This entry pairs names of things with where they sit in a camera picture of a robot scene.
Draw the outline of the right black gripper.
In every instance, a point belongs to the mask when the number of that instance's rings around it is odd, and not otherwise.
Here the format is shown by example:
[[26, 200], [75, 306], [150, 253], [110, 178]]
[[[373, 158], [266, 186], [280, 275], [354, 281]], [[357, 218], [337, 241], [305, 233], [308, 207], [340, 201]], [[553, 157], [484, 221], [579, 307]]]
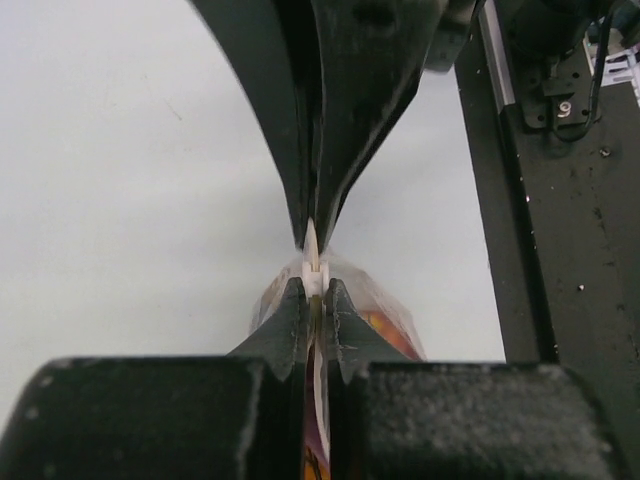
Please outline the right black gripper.
[[495, 98], [526, 127], [574, 143], [599, 113], [617, 1], [449, 1], [425, 67], [449, 71], [480, 27]]

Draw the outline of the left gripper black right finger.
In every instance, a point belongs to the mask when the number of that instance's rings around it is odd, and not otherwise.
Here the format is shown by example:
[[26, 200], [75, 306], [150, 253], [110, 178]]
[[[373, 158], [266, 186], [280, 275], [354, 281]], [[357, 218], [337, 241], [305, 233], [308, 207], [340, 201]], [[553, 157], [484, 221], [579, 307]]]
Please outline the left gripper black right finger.
[[372, 361], [330, 369], [335, 479], [628, 479], [604, 409], [553, 364]]

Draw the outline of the polka dot zip bag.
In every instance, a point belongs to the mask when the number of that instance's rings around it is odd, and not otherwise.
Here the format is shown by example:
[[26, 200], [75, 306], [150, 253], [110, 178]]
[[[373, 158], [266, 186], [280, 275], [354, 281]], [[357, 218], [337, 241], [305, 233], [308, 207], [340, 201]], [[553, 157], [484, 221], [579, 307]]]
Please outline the polka dot zip bag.
[[305, 341], [305, 414], [302, 477], [329, 479], [331, 441], [330, 369], [347, 383], [355, 370], [372, 361], [422, 361], [426, 358], [412, 315], [372, 277], [331, 249], [320, 249], [308, 220], [301, 252], [285, 265], [256, 301], [250, 332], [263, 329], [284, 305], [289, 281], [299, 279], [310, 308]]

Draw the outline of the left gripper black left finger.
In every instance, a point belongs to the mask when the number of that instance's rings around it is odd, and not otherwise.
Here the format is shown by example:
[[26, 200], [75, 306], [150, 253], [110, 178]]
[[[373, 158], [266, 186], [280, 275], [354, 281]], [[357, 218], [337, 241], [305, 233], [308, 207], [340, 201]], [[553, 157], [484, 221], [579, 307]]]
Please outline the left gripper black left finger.
[[306, 296], [224, 356], [76, 357], [43, 365], [1, 438], [5, 479], [299, 479]]

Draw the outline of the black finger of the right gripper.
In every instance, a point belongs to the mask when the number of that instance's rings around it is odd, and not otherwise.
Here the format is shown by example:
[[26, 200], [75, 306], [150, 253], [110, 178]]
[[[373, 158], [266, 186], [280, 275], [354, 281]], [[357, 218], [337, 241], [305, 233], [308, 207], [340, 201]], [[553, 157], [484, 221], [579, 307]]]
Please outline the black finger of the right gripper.
[[191, 3], [244, 90], [283, 185], [295, 245], [309, 216], [315, 17], [309, 1]]
[[322, 108], [313, 217], [320, 247], [417, 90], [443, 1], [315, 1]]

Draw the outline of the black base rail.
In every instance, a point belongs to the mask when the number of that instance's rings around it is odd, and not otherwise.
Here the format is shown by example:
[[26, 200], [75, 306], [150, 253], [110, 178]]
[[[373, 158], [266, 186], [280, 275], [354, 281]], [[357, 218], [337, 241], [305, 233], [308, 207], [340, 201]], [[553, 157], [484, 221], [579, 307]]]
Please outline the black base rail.
[[628, 84], [574, 146], [499, 106], [479, 29], [455, 69], [505, 354], [557, 361], [639, 405], [639, 108]]

